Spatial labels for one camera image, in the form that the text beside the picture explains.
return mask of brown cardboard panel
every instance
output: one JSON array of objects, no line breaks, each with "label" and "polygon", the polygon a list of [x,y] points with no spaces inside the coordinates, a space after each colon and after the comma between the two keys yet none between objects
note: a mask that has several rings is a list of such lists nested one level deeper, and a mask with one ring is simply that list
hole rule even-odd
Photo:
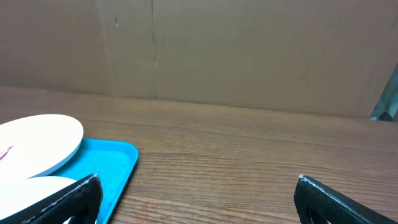
[{"label": "brown cardboard panel", "polygon": [[368,117],[398,1],[154,0],[161,99]]},{"label": "brown cardboard panel", "polygon": [[95,1],[3,0],[0,85],[109,93]]},{"label": "brown cardboard panel", "polygon": [[151,0],[98,0],[112,92],[155,98]]}]

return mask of blue object in background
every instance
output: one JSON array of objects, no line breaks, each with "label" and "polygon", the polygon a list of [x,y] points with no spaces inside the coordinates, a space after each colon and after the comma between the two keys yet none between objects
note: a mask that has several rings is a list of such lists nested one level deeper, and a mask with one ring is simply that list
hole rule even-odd
[{"label": "blue object in background", "polygon": [[138,150],[121,141],[83,139],[76,154],[51,175],[80,180],[98,174],[104,192],[97,224],[105,224],[119,201],[138,160]]}]

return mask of wooden table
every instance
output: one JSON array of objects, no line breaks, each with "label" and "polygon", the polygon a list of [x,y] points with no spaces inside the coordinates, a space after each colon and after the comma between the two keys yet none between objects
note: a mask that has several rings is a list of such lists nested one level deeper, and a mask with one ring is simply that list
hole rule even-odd
[{"label": "wooden table", "polygon": [[0,123],[42,113],[137,146],[112,223],[298,223],[299,174],[398,220],[395,123],[0,88]]}]

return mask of plate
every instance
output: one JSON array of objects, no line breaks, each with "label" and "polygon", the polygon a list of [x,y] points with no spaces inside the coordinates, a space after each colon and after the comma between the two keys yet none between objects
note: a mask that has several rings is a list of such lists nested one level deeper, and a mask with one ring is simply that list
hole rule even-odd
[{"label": "plate", "polygon": [[0,183],[52,173],[76,153],[82,137],[81,123],[60,114],[0,125]]},{"label": "plate", "polygon": [[0,185],[0,220],[75,183],[66,177],[36,177]]}]

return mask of table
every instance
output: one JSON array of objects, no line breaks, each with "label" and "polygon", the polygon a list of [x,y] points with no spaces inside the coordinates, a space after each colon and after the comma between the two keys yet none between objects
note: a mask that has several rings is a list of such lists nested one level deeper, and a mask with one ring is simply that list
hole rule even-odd
[{"label": "table", "polygon": [[43,113],[140,151],[112,223],[298,223],[299,174],[398,220],[395,123],[0,88],[0,123]]}]

